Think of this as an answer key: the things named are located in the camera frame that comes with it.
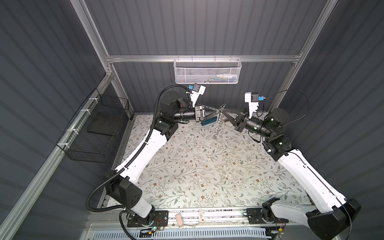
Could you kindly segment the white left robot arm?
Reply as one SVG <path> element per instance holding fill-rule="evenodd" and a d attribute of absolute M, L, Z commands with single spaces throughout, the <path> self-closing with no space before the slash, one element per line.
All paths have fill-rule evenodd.
<path fill-rule="evenodd" d="M 142 190 L 137 187 L 140 175 L 158 150 L 172 137 L 181 121 L 195 119 L 202 122 L 215 114 L 213 108 L 198 105 L 199 96 L 205 87 L 194 85 L 184 88 L 187 100 L 184 101 L 176 91 L 169 87 L 162 90 L 155 103 L 155 111 L 150 130 L 140 145 L 131 155 L 113 171 L 107 171 L 106 192 L 119 205 L 114 208 L 125 209 L 135 214 L 145 225 L 149 225 L 155 217 L 155 207 L 145 200 Z"/>

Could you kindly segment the silver metal carabiner key holder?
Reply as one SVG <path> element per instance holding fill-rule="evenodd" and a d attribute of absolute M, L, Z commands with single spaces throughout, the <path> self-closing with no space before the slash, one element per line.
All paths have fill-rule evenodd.
<path fill-rule="evenodd" d="M 219 136 L 219 133 L 222 129 L 222 124 L 224 122 L 224 114 L 223 114 L 223 111 L 226 107 L 226 104 L 222 104 L 220 107 L 219 107 L 219 111 L 218 111 L 218 115 L 217 115 L 217 128 L 216 128 L 216 132 L 214 133 L 214 139 L 217 140 L 218 139 L 218 136 Z"/>

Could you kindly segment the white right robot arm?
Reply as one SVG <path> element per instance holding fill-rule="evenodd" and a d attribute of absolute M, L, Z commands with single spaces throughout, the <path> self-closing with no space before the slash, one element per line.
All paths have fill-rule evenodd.
<path fill-rule="evenodd" d="M 224 116 L 236 131 L 247 130 L 262 137 L 262 145 L 275 162 L 283 166 L 304 188 L 311 205 L 288 203 L 273 197 L 262 204 L 261 216 L 269 224 L 289 220 L 310 228 L 322 240 L 331 240 L 345 229 L 351 229 L 361 210 L 355 199 L 347 199 L 333 188 L 295 149 L 284 132 L 292 123 L 289 114 L 280 108 L 269 112 L 264 119 L 247 111 L 224 110 Z"/>

